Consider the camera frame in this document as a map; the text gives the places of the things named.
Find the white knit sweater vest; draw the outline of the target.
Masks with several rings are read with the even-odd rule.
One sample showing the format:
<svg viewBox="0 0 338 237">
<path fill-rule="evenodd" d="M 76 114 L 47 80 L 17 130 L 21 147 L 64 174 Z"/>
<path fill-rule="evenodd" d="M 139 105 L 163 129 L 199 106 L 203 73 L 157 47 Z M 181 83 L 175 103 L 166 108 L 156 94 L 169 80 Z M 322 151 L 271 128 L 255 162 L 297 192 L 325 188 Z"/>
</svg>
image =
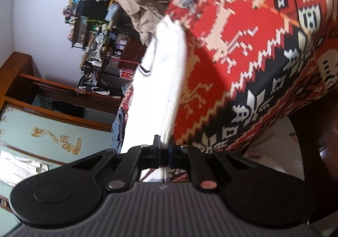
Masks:
<svg viewBox="0 0 338 237">
<path fill-rule="evenodd" d="M 168 147 L 174 129 L 187 60 L 186 34 L 178 20 L 166 15 L 155 28 L 132 81 L 124 141 L 126 153 L 134 146 L 150 146 L 158 135 Z"/>
</svg>

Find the blue denim jeans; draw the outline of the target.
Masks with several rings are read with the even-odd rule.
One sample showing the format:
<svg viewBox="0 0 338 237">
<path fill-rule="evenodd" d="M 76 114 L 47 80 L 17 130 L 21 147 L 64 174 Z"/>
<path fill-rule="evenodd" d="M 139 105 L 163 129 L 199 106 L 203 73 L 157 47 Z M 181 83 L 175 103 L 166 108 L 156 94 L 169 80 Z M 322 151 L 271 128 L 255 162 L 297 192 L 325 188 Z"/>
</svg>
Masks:
<svg viewBox="0 0 338 237">
<path fill-rule="evenodd" d="M 125 113 L 119 108 L 112 123 L 112 148 L 119 154 L 123 146 L 125 134 Z"/>
</svg>

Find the red box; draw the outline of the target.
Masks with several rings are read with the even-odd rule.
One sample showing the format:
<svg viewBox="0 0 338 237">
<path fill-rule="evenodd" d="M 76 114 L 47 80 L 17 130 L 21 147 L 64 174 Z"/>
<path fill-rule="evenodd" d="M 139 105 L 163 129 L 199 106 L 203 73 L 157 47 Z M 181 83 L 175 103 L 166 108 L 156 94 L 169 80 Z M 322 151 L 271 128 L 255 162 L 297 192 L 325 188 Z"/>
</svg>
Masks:
<svg viewBox="0 0 338 237">
<path fill-rule="evenodd" d="M 128 81 L 133 81 L 135 75 L 135 70 L 132 69 L 119 69 L 120 78 Z"/>
</svg>

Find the red broom stick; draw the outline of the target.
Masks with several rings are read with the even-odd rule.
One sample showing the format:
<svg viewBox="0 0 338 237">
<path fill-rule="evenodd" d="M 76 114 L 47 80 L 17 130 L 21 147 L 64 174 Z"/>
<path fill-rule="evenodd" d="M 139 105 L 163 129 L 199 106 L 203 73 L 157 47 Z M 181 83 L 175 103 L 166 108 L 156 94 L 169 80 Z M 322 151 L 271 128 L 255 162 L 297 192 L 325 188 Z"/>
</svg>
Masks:
<svg viewBox="0 0 338 237">
<path fill-rule="evenodd" d="M 141 64 L 141 62 L 137 62 L 137 61 L 132 61 L 132 60 L 125 60 L 125 59 L 118 59 L 118 58 L 112 58 L 112 57 L 104 57 L 104 56 L 101 56 L 102 59 L 105 59 L 105 60 L 112 60 L 112 61 L 117 61 L 119 63 L 129 63 L 129 64 Z"/>
</svg>

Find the cluttered dark shelf desk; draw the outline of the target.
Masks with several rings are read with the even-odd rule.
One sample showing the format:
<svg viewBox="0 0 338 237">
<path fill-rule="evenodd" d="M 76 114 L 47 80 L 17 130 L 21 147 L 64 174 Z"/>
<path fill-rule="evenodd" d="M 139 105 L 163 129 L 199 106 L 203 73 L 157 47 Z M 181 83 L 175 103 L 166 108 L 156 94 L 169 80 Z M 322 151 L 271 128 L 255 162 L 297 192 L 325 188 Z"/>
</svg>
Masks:
<svg viewBox="0 0 338 237">
<path fill-rule="evenodd" d="M 73 48 L 83 50 L 79 88 L 119 98 L 131 81 L 119 69 L 137 69 L 137 64 L 119 63 L 104 57 L 141 62 L 146 51 L 128 15 L 116 0 L 69 0 L 63 9 L 71 30 Z"/>
</svg>

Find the red patterned table cloth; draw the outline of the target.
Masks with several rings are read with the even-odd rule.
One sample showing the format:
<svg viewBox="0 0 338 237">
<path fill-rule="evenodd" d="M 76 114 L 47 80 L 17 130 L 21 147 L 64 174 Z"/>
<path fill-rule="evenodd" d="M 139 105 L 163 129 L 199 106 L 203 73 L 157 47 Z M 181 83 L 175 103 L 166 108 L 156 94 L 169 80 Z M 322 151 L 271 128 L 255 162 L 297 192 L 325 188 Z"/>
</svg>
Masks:
<svg viewBox="0 0 338 237">
<path fill-rule="evenodd" d="M 180 146 L 243 152 L 337 86 L 337 0 L 172 0 L 166 15 L 187 43 Z"/>
</svg>

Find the wooden door frame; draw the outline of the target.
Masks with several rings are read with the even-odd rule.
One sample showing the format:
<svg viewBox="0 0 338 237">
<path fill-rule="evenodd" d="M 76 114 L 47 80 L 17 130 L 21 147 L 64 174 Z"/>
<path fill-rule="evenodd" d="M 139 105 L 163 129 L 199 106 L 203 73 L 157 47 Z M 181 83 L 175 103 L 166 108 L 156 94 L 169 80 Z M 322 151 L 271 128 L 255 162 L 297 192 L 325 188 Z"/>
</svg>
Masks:
<svg viewBox="0 0 338 237">
<path fill-rule="evenodd" d="M 1 149 L 64 165 L 111 148 L 121 100 L 34 75 L 30 55 L 1 66 Z"/>
</svg>

